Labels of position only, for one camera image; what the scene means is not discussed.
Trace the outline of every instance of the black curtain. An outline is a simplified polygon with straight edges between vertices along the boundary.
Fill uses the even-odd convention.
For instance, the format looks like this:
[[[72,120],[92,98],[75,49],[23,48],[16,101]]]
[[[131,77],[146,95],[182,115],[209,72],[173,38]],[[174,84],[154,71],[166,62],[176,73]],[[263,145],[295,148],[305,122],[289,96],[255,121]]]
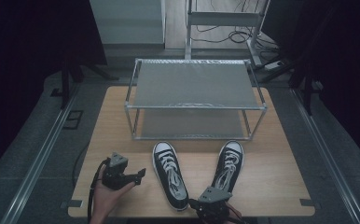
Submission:
[[[106,64],[88,0],[0,0],[0,157],[65,55]]]
[[[322,101],[360,147],[360,1],[341,1],[312,60]]]

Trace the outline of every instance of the human hand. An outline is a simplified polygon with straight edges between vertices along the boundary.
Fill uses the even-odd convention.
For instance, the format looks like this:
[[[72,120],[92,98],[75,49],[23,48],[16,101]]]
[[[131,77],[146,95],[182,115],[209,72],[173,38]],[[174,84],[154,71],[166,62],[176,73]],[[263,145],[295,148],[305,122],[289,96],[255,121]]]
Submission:
[[[90,224],[104,223],[104,220],[116,207],[119,199],[135,186],[135,183],[131,182],[119,190],[106,187],[102,183],[104,167],[105,165],[103,165],[99,171],[98,181],[96,182],[95,192],[93,194],[93,212]]]

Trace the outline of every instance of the wooden tabletop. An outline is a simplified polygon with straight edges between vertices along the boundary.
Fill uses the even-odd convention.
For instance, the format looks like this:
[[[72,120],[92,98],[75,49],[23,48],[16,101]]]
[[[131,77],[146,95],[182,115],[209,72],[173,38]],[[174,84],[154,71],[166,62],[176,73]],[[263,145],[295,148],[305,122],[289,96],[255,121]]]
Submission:
[[[99,164],[113,152],[128,158],[125,175],[146,168],[140,186],[126,194],[112,212],[116,217],[196,217],[190,207],[174,211],[152,165],[152,149],[157,141],[132,140],[124,101],[128,87],[107,90],[90,140],[72,200],[81,207],[69,207],[72,217],[86,217],[90,183]],[[252,141],[241,141],[244,165],[229,202],[244,217],[312,216],[311,199],[282,125],[267,90],[261,89],[268,111]],[[212,184],[218,153],[226,140],[168,141],[175,149],[189,198],[198,199]]]

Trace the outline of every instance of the metal rail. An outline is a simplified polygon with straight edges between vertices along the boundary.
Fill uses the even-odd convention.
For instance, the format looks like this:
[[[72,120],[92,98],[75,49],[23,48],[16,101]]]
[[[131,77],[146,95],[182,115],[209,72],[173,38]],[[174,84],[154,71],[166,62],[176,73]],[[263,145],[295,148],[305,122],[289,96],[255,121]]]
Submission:
[[[59,113],[54,125],[49,131],[46,141],[40,148],[40,151],[38,152],[35,160],[29,168],[26,177],[23,179],[20,188],[15,194],[10,206],[8,207],[0,223],[17,223],[18,219],[20,218],[22,210],[28,202],[29,196],[31,195],[32,190],[35,187],[35,183],[37,182],[37,179],[40,176],[44,165],[46,164],[49,153],[51,152],[58,138],[58,135],[61,132],[62,126],[66,121],[67,115],[69,114],[69,111],[73,106],[79,90],[79,85],[80,84],[77,83],[74,84],[71,90],[71,97],[67,106]]]
[[[337,187],[337,190],[342,197],[343,202],[345,203],[346,208],[353,220],[353,223],[360,223],[360,205],[355,198],[351,188],[349,187],[348,182],[345,179],[342,171],[338,167],[337,163],[334,160],[327,144],[325,143],[324,137],[321,135],[316,123],[312,116],[308,114],[302,103],[302,97],[298,91],[291,89],[293,96],[295,97],[298,109],[301,116],[304,118],[306,125],[308,126],[309,131],[312,134],[314,143],[316,144],[320,155],[325,163],[325,166],[328,172],[331,174],[332,179]]]

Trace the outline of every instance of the metal frame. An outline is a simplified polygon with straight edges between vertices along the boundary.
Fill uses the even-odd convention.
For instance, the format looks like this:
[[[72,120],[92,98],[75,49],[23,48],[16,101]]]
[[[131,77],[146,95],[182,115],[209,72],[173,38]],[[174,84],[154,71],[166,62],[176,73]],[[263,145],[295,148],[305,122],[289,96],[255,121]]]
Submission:
[[[128,124],[130,127],[130,131],[131,131],[131,135],[132,135],[132,139],[134,140],[157,140],[157,139],[228,139],[227,136],[211,136],[211,135],[181,135],[181,136],[176,136],[176,137],[162,137],[162,136],[157,136],[157,137],[145,137],[142,135],[138,135],[137,134],[137,128],[138,128],[138,120],[140,117],[140,113],[141,110],[146,110],[146,109],[173,109],[173,108],[169,108],[169,107],[165,107],[165,106],[135,106],[132,105],[131,102],[131,95],[132,95],[132,86],[134,85],[134,80],[135,80],[135,76],[139,74],[140,69],[142,67],[143,62],[150,62],[150,61],[157,61],[157,62],[163,62],[163,63],[173,63],[176,61],[182,61],[182,62],[189,62],[192,63],[194,61],[200,61],[200,60],[143,60],[143,59],[136,59],[135,60],[135,66],[133,69],[133,75],[129,84],[129,88],[128,88],[128,93],[125,99],[125,104],[124,104],[124,108],[125,108],[125,113],[126,113],[126,117],[128,120]],[[211,62],[213,61],[220,61],[220,62],[224,62],[226,60],[211,60]],[[258,94],[257,96],[259,97],[260,100],[260,106],[245,106],[245,107],[197,107],[197,106],[193,106],[193,109],[221,109],[221,110],[237,110],[237,111],[242,111],[242,115],[243,115],[243,120],[244,120],[244,125],[247,131],[247,135],[244,137],[233,137],[231,139],[234,140],[252,140],[254,135],[256,134],[256,130],[259,126],[259,124],[261,123],[262,119],[264,118],[266,112],[267,112],[267,105],[265,103],[265,99],[264,96],[261,92],[261,89],[259,88],[258,82],[256,81],[256,75],[253,71],[252,65],[251,65],[251,61],[250,60],[237,60],[237,61],[228,61],[231,63],[239,63],[239,62],[243,62],[244,65],[246,66],[246,70],[249,69],[251,71],[251,76],[253,77],[253,81],[254,81],[254,85],[257,88]],[[176,109],[188,109],[188,107],[177,107]],[[131,118],[131,114],[130,111],[134,110],[135,111],[135,115],[134,118]],[[250,127],[249,124],[249,120],[247,118],[247,111],[261,111],[261,115],[259,116],[257,122],[256,122],[256,126],[255,127]]]
[[[80,88],[80,84],[75,83],[68,104],[66,104],[65,108],[61,110],[55,123],[53,124],[47,139],[45,140],[43,146],[38,151],[35,160],[33,161],[31,167],[28,170],[28,173],[23,178],[20,187],[18,188],[17,193],[15,194],[12,202],[9,204],[7,211],[3,215],[2,220],[0,223],[7,224],[7,223],[17,223],[23,208],[25,207],[26,203],[29,200],[29,196],[32,193],[32,190],[35,187],[38,177],[40,176],[44,165],[49,157],[49,154],[61,132],[64,122],[70,112],[70,109],[73,106],[73,103],[76,100],[76,96],[78,94],[78,90]]]
[[[300,92],[294,89],[290,89],[290,91],[296,100],[299,113],[301,114],[306,126],[308,127],[308,130],[312,135],[312,139],[314,140],[314,143],[316,144],[317,149],[322,156],[325,167],[331,174],[333,182],[337,187],[337,190],[349,212],[349,215],[353,220],[353,223],[360,223],[360,202],[358,202],[356,199],[344,173],[337,165],[327,143],[325,142],[324,137],[320,133],[317,124],[314,122],[313,116],[311,116],[303,106],[303,100]]]
[[[192,0],[188,0],[187,10],[187,38],[186,38],[186,52],[185,59],[190,60],[192,54],[191,47],[191,26],[193,25],[211,25],[211,26],[246,26],[254,27],[251,40],[248,39],[247,47],[252,54],[253,62],[255,66],[261,66],[261,60],[255,49],[256,38],[261,30],[262,22],[264,21],[265,11],[267,10],[269,0],[267,0],[258,13],[246,13],[246,12],[193,12]]]

